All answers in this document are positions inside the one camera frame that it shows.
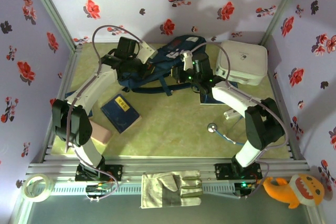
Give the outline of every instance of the stuffed animal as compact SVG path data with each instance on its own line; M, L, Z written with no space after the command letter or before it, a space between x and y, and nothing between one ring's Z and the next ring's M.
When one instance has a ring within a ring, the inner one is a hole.
M323 200L323 185L310 175L296 174L289 183L284 178L276 178L278 186L271 183L272 179L265 179L265 191L273 199L288 203L290 209L297 208L300 204L317 206Z

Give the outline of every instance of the pink sponge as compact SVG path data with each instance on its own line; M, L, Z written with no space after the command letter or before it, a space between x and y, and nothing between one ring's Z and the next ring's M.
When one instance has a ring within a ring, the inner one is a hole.
M107 144L112 135L111 132L91 120L90 123L92 125L91 138L100 144Z

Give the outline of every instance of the yellow label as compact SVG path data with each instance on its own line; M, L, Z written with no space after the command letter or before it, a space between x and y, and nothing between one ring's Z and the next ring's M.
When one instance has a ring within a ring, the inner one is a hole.
M123 111L127 111L130 108L121 97L117 97L115 101L120 106L120 108L123 109Z

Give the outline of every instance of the blue backpack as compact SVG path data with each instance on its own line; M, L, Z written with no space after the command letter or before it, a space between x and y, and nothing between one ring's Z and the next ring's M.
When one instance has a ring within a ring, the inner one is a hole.
M158 49L157 55L153 59L149 59L151 73L145 78L137 73L124 73L119 84L124 86L123 91L132 90L136 93L163 93L172 95L171 91L189 88L190 83L182 83L168 86L164 78L169 76L173 67L182 66L180 54L183 51L190 51L201 43L206 42L205 38L195 35L183 35L174 38L170 43ZM194 54L205 53L205 45L198 48ZM141 88L142 85L159 80L161 87Z

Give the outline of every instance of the roll of tape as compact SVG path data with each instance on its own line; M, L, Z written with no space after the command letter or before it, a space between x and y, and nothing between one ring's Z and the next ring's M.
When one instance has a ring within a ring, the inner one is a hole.
M45 188L43 191L36 195L38 185L44 183ZM54 189L55 182L44 174L35 174L29 177L22 186L23 198L32 202L41 202L46 200L52 190Z

